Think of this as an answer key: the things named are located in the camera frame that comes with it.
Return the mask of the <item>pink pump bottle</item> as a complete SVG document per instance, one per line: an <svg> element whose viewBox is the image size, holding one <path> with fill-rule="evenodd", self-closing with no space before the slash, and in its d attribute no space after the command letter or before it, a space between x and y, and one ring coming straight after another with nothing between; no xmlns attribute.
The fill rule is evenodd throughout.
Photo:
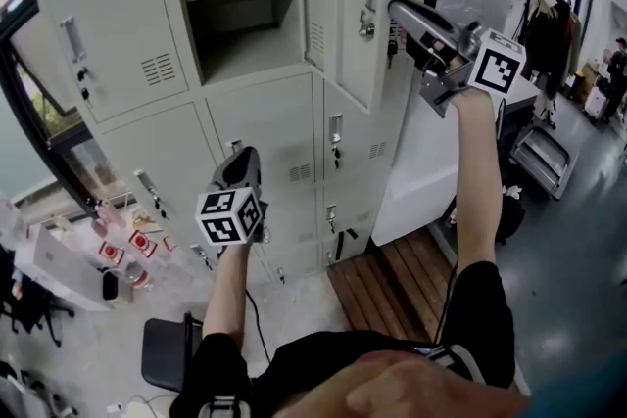
<svg viewBox="0 0 627 418"><path fill-rule="evenodd" d="M92 230L101 238L108 234L109 218L102 201L97 201L93 205L95 218L91 221Z"/></svg>
<svg viewBox="0 0 627 418"><path fill-rule="evenodd" d="M99 217L107 225L114 225L120 229L126 227L125 219L111 201L107 199L100 200L97 206L97 212Z"/></svg>

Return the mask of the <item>black-headed key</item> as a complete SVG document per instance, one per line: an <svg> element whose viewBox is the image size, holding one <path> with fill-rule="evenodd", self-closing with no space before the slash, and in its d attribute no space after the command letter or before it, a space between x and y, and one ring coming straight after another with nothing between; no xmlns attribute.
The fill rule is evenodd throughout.
<svg viewBox="0 0 627 418"><path fill-rule="evenodd" d="M392 62L394 57L399 51L399 28L396 25L391 25L389 29L388 35L388 46L387 46L387 68L390 69L392 67Z"/></svg>

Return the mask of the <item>teal headset edge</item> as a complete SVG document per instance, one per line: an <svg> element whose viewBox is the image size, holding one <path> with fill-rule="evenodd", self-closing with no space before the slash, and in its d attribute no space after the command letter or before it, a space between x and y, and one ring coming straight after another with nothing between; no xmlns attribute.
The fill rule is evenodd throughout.
<svg viewBox="0 0 627 418"><path fill-rule="evenodd" d="M533 393L518 418L627 418L627 354Z"/></svg>

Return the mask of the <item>wooden slat bench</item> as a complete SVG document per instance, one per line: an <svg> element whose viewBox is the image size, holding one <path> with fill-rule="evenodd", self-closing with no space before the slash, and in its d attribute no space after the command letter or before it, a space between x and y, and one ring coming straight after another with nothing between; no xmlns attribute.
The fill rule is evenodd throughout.
<svg viewBox="0 0 627 418"><path fill-rule="evenodd" d="M327 276L352 330L435 340L453 267L421 228L331 265Z"/></svg>

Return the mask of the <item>clear dispenser water bottle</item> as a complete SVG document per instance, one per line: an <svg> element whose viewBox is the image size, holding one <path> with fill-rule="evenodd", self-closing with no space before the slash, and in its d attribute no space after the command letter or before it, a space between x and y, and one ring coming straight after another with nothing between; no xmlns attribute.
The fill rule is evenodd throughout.
<svg viewBox="0 0 627 418"><path fill-rule="evenodd" d="M28 225L23 214L9 200L0 198L0 245L14 251L28 238Z"/></svg>

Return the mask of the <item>grey folded hand cart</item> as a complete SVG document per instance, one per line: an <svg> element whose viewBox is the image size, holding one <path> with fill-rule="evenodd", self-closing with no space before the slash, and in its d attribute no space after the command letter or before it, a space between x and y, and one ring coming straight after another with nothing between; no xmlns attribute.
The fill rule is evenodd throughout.
<svg viewBox="0 0 627 418"><path fill-rule="evenodd" d="M579 150L558 141L550 128L530 123L516 137L509 158L553 200L560 200L579 157Z"/></svg>

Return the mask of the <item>grey desk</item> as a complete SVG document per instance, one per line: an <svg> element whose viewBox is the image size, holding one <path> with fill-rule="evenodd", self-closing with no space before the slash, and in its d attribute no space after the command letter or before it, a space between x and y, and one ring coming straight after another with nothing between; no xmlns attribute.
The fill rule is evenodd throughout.
<svg viewBox="0 0 627 418"><path fill-rule="evenodd" d="M538 96L539 88L522 76L517 77L505 97L505 113L533 105Z"/></svg>

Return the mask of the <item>person's left forearm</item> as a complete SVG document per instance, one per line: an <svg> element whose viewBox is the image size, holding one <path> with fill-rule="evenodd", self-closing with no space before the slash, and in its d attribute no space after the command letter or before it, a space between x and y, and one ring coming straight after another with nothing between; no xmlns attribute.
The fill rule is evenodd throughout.
<svg viewBox="0 0 627 418"><path fill-rule="evenodd" d="M203 336L225 334L241 349L244 342L247 272L251 244L227 246L221 253L203 321Z"/></svg>

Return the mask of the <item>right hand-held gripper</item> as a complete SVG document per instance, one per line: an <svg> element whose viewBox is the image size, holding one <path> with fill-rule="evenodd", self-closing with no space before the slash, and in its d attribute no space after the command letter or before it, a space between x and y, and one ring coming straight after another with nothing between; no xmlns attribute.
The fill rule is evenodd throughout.
<svg viewBox="0 0 627 418"><path fill-rule="evenodd" d="M420 78L420 95L439 115L452 98L474 87L504 98L520 75L523 46L475 21L460 28L434 9L413 0L390 0L388 14L407 33L407 49ZM438 72L432 43L440 40L456 49L468 63L451 72Z"/></svg>

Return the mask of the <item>black backpack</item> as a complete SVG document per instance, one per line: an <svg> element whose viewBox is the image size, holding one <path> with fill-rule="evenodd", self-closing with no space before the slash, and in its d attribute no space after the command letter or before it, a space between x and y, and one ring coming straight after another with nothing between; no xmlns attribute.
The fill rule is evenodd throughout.
<svg viewBox="0 0 627 418"><path fill-rule="evenodd" d="M503 195L502 214L495 238L498 245L504 245L519 229L525 214L526 211L519 199Z"/></svg>

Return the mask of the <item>person's black striped shirt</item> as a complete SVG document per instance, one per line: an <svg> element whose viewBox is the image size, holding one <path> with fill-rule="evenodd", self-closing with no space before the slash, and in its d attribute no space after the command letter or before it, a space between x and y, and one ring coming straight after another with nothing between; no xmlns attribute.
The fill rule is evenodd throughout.
<svg viewBox="0 0 627 418"><path fill-rule="evenodd" d="M498 267L476 262L457 277L440 344L460 346L476 362L486 384L507 389L514 379L514 330ZM250 377L231 336L206 336L187 366L170 418L200 418L215 397L237 397L253 418L270 418L290 397L312 390L361 356L382 350L426 355L433 343L399 340L375 331L316 332L280 347L267 370Z"/></svg>

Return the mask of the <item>white water dispenser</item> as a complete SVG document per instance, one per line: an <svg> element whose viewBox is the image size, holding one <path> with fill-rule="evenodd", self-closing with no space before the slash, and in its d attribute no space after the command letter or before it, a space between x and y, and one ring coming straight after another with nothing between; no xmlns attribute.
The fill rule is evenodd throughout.
<svg viewBox="0 0 627 418"><path fill-rule="evenodd" d="M103 299L103 275L41 225L28 228L15 251L15 267L58 298L90 312L112 305Z"/></svg>

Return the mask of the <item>beige metal locker cabinet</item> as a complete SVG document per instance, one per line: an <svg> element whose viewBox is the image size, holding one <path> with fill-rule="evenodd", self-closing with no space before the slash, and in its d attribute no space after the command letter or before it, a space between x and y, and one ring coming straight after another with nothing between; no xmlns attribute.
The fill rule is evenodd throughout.
<svg viewBox="0 0 627 418"><path fill-rule="evenodd" d="M217 166L261 158L254 281L288 283L364 252L410 94L399 34L378 109L305 59L304 0L38 0L98 146L175 251L215 264L195 219Z"/></svg>

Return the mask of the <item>person's right hand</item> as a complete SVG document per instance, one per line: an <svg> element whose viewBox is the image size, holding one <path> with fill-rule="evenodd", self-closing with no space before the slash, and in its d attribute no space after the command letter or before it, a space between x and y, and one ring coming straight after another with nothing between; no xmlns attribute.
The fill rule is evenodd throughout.
<svg viewBox="0 0 627 418"><path fill-rule="evenodd" d="M468 60L462 56L456 49L448 46L440 40L432 43L433 54L437 61L438 72L455 71L468 63Z"/></svg>

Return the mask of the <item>person's right forearm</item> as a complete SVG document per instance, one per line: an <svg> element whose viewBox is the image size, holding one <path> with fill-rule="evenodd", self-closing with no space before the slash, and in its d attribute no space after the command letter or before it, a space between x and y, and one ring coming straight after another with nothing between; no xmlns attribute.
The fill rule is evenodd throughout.
<svg viewBox="0 0 627 418"><path fill-rule="evenodd" d="M490 95L476 88L458 93L457 243L458 270L495 261L496 234L502 216L496 120Z"/></svg>

